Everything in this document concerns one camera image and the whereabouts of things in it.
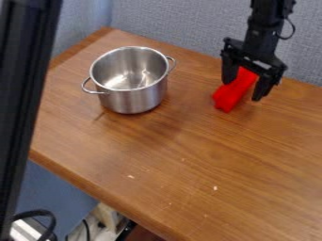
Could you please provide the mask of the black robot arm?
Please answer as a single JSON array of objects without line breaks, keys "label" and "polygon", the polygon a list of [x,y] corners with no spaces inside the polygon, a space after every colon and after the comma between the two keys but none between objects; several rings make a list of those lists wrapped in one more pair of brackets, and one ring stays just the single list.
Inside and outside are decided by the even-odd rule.
[{"label": "black robot arm", "polygon": [[237,69],[244,67],[259,75],[251,100],[257,102],[279,84],[285,63],[275,55],[279,40],[288,40],[295,32],[289,21],[295,0],[249,0],[244,40],[224,38],[221,56],[221,81],[229,84]]}]

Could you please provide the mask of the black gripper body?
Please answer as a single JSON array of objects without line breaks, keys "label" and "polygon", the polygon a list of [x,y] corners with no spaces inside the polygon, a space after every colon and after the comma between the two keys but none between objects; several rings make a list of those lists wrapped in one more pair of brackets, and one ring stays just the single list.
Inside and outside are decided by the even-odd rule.
[{"label": "black gripper body", "polygon": [[259,76],[273,75],[275,84],[287,69],[287,65],[275,55],[280,30],[280,25],[273,27],[251,25],[244,40],[224,38],[224,48],[220,53],[220,56],[229,56],[239,62],[239,68],[244,67]]}]

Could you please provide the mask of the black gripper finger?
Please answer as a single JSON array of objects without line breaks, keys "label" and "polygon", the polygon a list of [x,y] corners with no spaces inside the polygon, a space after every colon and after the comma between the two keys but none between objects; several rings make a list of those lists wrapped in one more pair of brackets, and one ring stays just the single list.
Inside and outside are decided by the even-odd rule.
[{"label": "black gripper finger", "polygon": [[253,102],[259,102],[260,99],[268,95],[273,85],[275,85],[275,76],[269,74],[260,75],[259,80],[255,84],[251,100]]},{"label": "black gripper finger", "polygon": [[221,56],[221,80],[223,83],[227,85],[229,84],[237,75],[239,71],[239,62],[232,59],[229,56]]}]

